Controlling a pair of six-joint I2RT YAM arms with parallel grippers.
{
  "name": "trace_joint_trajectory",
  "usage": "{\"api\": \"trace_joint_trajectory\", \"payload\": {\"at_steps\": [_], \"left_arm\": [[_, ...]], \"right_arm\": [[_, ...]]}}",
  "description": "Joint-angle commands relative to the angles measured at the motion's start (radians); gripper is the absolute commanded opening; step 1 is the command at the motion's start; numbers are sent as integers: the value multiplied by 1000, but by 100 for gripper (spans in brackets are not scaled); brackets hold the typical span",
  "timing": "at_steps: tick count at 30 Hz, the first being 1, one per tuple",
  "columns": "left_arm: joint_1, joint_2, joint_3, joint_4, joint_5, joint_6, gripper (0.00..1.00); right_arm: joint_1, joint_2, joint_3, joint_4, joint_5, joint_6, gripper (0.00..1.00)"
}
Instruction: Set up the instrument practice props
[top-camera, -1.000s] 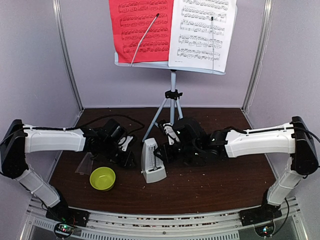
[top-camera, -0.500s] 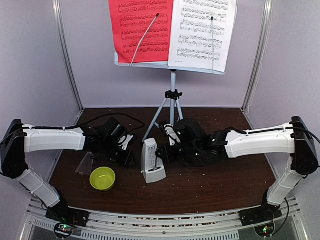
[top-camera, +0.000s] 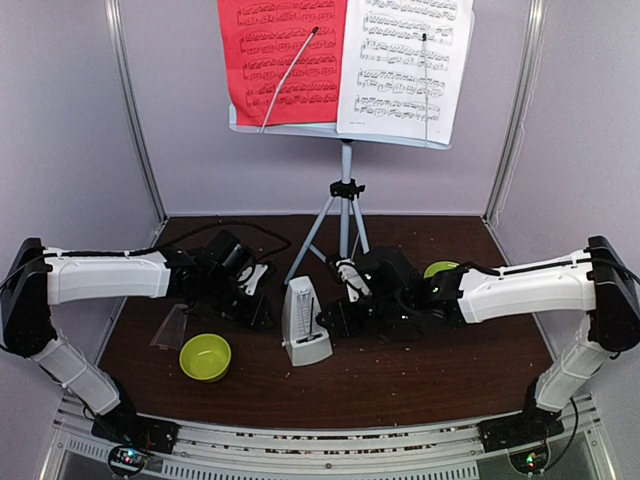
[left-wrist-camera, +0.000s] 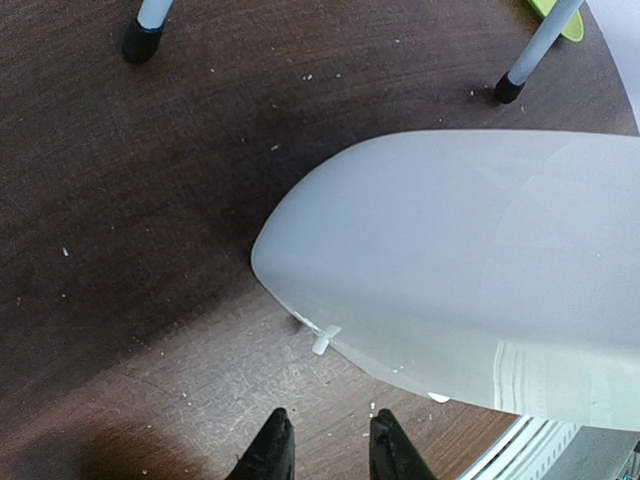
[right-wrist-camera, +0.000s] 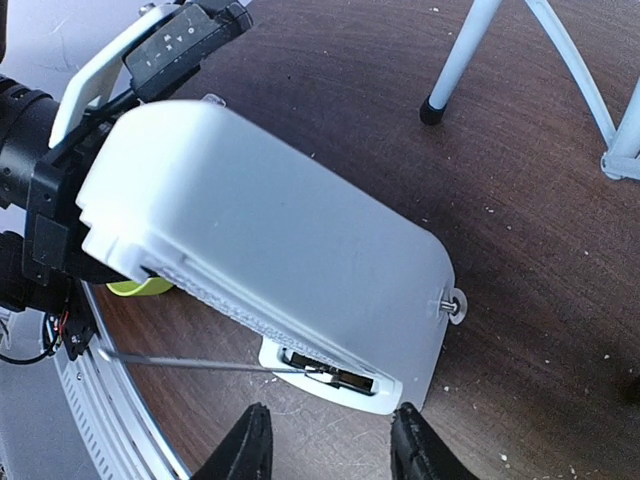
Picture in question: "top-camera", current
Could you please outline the white metronome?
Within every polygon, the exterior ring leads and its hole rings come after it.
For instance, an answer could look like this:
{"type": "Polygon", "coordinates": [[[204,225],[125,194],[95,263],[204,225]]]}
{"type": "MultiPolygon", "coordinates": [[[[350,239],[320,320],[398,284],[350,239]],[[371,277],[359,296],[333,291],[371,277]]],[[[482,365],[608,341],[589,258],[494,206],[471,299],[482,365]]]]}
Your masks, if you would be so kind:
{"type": "Polygon", "coordinates": [[[281,345],[293,367],[316,364],[333,355],[329,332],[317,323],[321,312],[311,279],[293,278],[287,286],[281,319],[281,345]]]}

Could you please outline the clear metronome cover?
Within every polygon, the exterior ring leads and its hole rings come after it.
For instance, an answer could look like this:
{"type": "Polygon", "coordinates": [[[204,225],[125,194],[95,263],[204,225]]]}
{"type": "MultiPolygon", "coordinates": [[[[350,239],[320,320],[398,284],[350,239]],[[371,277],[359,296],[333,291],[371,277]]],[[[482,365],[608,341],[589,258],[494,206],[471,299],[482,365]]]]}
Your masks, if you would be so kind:
{"type": "Polygon", "coordinates": [[[175,304],[154,334],[150,345],[163,350],[180,350],[188,321],[187,306],[175,304]]]}

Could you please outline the white folding music stand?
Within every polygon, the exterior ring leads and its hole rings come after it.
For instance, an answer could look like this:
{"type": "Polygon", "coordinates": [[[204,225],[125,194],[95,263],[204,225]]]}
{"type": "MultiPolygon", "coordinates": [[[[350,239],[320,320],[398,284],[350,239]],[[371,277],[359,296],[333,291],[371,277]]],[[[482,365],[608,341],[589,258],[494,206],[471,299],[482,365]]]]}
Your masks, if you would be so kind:
{"type": "Polygon", "coordinates": [[[341,142],[341,177],[329,185],[327,199],[289,268],[283,281],[284,285],[288,285],[292,280],[307,253],[313,253],[322,262],[327,259],[327,256],[313,245],[313,241],[335,202],[340,203],[339,256],[351,259],[357,249],[361,249],[364,253],[370,250],[359,201],[361,193],[364,192],[364,187],[357,184],[352,175],[353,143],[355,141],[386,143],[440,151],[446,151],[451,148],[449,144],[390,135],[358,134],[354,138],[348,138],[339,134],[333,123],[283,124],[272,127],[241,126],[238,123],[237,109],[234,105],[229,106],[229,128],[238,133],[317,137],[336,139],[341,142]]]}

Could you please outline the white sheet music page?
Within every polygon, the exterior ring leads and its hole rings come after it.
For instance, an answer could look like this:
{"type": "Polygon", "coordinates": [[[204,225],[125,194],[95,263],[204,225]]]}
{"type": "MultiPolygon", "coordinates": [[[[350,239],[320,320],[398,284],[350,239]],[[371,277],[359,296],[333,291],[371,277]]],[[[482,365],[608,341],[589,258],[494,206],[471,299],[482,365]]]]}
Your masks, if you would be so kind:
{"type": "Polygon", "coordinates": [[[459,0],[348,2],[338,133],[449,144],[473,6],[459,0]]]}

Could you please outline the red sheet music page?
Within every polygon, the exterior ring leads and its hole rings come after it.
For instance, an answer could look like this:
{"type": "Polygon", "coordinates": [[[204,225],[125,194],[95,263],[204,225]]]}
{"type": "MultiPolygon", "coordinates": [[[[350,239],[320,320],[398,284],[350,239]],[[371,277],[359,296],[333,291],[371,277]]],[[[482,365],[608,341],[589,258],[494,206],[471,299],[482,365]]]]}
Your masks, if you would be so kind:
{"type": "Polygon", "coordinates": [[[337,119],[346,10],[333,0],[218,3],[239,125],[337,119]]]}

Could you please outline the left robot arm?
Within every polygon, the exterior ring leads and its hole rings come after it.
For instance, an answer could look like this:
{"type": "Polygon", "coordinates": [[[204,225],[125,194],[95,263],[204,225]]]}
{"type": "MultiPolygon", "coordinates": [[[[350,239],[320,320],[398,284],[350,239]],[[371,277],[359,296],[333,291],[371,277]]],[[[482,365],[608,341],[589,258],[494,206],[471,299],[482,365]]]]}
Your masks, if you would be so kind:
{"type": "Polygon", "coordinates": [[[28,238],[1,283],[1,325],[7,352],[38,364],[79,397],[123,444],[137,442],[144,424],[124,388],[89,363],[51,322],[51,307],[67,302],[170,298],[203,304],[251,329],[269,320],[259,293],[273,266],[227,230],[208,245],[138,251],[68,251],[28,238]]]}

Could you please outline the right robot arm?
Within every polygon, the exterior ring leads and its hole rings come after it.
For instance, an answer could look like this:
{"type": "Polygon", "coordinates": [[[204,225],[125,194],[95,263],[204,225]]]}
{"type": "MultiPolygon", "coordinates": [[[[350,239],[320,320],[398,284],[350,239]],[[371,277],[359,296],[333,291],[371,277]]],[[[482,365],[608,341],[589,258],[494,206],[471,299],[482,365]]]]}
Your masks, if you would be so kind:
{"type": "Polygon", "coordinates": [[[614,354],[639,343],[638,277],[603,236],[551,260],[486,267],[436,262],[419,272],[397,247],[379,247],[330,263],[345,297],[316,314],[317,323],[351,337],[375,322],[411,322],[419,329],[457,328],[549,311],[583,314],[572,342],[529,390],[513,419],[519,440],[535,440],[573,394],[614,354]]]}

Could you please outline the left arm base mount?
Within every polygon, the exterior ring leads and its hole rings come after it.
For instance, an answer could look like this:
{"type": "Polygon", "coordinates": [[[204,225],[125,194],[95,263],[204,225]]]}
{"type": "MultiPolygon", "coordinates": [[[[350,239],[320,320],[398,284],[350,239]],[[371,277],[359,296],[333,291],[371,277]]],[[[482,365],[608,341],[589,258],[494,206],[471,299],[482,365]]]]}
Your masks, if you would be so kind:
{"type": "Polygon", "coordinates": [[[104,414],[95,413],[91,433],[138,450],[171,454],[179,425],[140,415],[129,396],[120,392],[119,402],[113,409],[104,414]]]}

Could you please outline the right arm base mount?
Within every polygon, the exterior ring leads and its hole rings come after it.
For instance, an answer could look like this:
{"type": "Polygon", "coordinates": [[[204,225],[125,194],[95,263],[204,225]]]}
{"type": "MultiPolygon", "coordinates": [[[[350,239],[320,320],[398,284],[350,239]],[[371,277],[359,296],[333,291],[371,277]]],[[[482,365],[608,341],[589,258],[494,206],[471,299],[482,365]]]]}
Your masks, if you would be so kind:
{"type": "Polygon", "coordinates": [[[537,406],[534,380],[526,391],[523,410],[500,418],[481,421],[479,437],[486,453],[543,441],[564,432],[560,412],[550,412],[537,406]]]}

